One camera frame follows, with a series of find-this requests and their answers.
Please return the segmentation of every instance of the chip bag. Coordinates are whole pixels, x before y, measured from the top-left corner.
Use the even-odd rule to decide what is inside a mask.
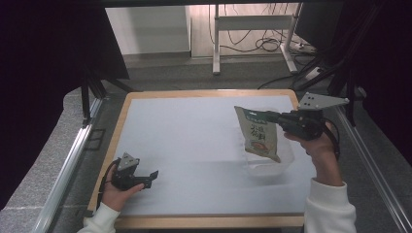
[[[268,122],[247,109],[235,106],[242,134],[245,137],[245,151],[281,162],[277,154],[276,123]]]

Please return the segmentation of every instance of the white sleeve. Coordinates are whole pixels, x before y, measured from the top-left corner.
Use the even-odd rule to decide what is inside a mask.
[[[120,212],[112,210],[110,207],[100,203],[99,209],[93,217],[85,219],[85,228],[78,233],[115,233],[115,220]]]
[[[328,186],[311,181],[306,200],[305,232],[354,233],[357,218],[355,207],[349,203],[347,185]]]

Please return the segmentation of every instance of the wooden border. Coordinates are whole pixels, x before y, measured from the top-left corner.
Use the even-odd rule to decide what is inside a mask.
[[[87,209],[96,207],[100,181],[113,161],[123,129],[128,109],[133,99],[182,98],[182,97],[236,97],[236,96],[279,96],[288,95],[296,109],[296,95],[289,89],[233,89],[233,90],[178,90],[178,91],[146,91],[127,94],[120,112],[118,123],[100,170],[99,178],[93,190]],[[116,228],[127,229],[159,229],[159,228],[259,228],[259,227],[291,227],[301,226],[303,215],[259,215],[259,216],[120,216]]]

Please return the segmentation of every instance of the hand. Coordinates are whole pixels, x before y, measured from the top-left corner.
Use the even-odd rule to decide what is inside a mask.
[[[329,129],[331,128],[330,123],[327,123],[326,126]],[[287,139],[299,142],[300,145],[306,150],[306,153],[312,156],[314,161],[322,161],[325,159],[325,156],[331,156],[331,154],[335,157],[333,143],[325,133],[323,133],[320,138],[310,141],[305,141],[290,133],[285,133],[285,137]]]
[[[140,183],[129,188],[126,191],[121,191],[114,187],[111,183],[113,173],[115,172],[116,165],[114,165],[107,175],[107,180],[104,187],[102,202],[110,207],[111,209],[120,212],[124,206],[124,203],[129,199],[134,193],[142,190],[145,185]]]
[[[340,175],[339,166],[334,154],[333,143],[330,138],[323,133],[318,139],[305,141],[290,133],[285,133],[287,139],[297,141],[312,157],[317,176],[315,181],[331,186],[342,186],[343,181]]]

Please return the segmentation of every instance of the metal rail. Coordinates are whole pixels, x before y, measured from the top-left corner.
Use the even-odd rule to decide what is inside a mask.
[[[358,154],[360,155],[360,159],[362,160],[367,172],[369,173],[370,178],[375,183],[375,186],[381,194],[382,199],[385,202],[385,205],[387,206],[392,217],[394,218],[394,221],[397,227],[399,228],[399,231],[401,233],[412,232],[411,221],[406,215],[394,191],[391,189],[388,182],[385,180],[384,175],[382,174],[381,170],[379,169],[378,165],[373,159],[373,156],[367,149],[367,146],[363,142],[363,139],[361,138],[361,135],[359,134],[357,128],[353,127],[349,120],[345,117],[343,107],[337,107],[337,113],[345,129],[349,133],[349,137],[353,142]]]
[[[90,133],[90,129],[94,123],[95,116],[101,106],[102,100],[95,99],[90,108],[90,116],[91,121],[90,124],[87,125],[85,128],[81,128],[79,133],[75,139],[75,142],[72,148],[69,151],[69,154],[64,161],[64,164],[58,174],[56,181],[49,193],[48,199],[46,200],[45,206],[43,207],[42,211],[39,213],[37,217],[36,223],[32,229],[32,233],[41,233],[47,232],[49,226],[52,223],[52,219],[54,214],[60,204],[61,198],[66,190],[67,184],[69,183],[73,171],[76,168],[76,164],[79,160],[80,155],[82,154],[82,150],[85,146],[86,139]]]

